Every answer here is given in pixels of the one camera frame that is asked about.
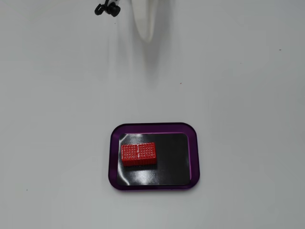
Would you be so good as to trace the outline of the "white movable gripper jaw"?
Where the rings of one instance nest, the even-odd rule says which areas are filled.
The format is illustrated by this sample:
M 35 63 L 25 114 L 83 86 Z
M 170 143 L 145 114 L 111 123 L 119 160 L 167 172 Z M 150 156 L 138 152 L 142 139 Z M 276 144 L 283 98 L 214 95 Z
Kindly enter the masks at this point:
M 145 43 L 153 39 L 161 0 L 131 0 L 133 18 L 139 37 Z

